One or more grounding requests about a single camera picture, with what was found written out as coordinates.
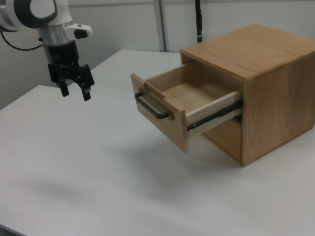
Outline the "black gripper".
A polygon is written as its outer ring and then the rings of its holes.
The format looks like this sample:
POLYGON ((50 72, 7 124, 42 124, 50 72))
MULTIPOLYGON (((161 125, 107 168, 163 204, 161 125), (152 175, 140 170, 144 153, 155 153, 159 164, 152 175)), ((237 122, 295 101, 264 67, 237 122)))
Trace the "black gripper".
POLYGON ((84 101, 91 99, 91 86, 95 84, 90 67, 79 64, 79 54, 75 41, 60 46, 48 46, 50 62, 48 69, 52 82, 60 88, 62 96, 69 95, 66 84, 67 80, 72 80, 80 88, 84 101))

